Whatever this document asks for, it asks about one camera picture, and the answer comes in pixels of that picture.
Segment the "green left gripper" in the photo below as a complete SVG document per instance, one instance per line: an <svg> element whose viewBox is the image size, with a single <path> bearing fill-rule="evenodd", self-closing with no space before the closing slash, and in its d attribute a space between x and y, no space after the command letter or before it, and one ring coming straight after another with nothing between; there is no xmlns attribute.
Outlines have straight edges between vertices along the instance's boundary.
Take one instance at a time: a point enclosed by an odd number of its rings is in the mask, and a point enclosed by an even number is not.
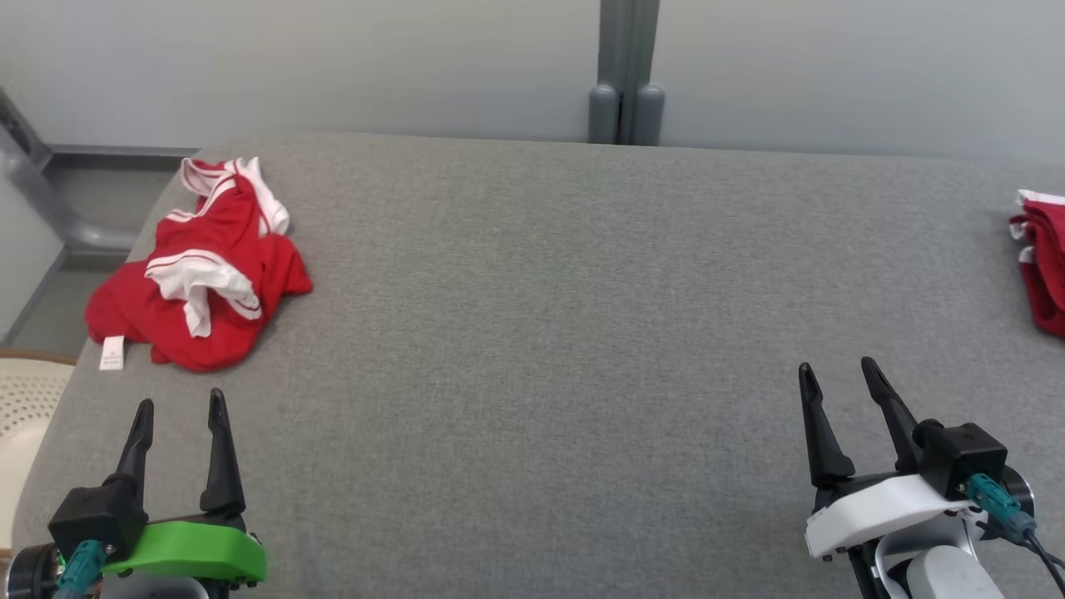
<svg viewBox="0 0 1065 599"><path fill-rule="evenodd" d="M246 502L235 439L220 388L210 391L208 430L211 432L211 455L199 508L210 517L235 518L243 514ZM106 477L106 484L126 484L131 493L143 493L147 453L153 444L153 433L155 402L143 399L122 444L118 466ZM261 543L236 527L171 520L145 527L129 557L106 562L102 573L117 576L128 570L243 585L266 580L267 558Z"/></svg>

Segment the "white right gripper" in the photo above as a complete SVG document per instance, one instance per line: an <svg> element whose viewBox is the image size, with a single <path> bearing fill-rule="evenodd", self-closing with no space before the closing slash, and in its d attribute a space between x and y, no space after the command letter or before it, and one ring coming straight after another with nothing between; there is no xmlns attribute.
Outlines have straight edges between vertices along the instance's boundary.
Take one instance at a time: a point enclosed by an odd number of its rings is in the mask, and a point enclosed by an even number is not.
<svg viewBox="0 0 1065 599"><path fill-rule="evenodd" d="M895 470L917 473L922 452L914 438L918 421L874 358L862 358L862 373L889 430ZM812 365L800 365L799 384L810 481L815 488L832 488L854 477L855 466L830 426ZM804 539L815 560L870 541L887 543L886 553L920 552L938 545L973 552L973 541L980 538L978 521L973 502L944 499L924 477L903 475L848 493L815 512L806 521Z"/></svg>

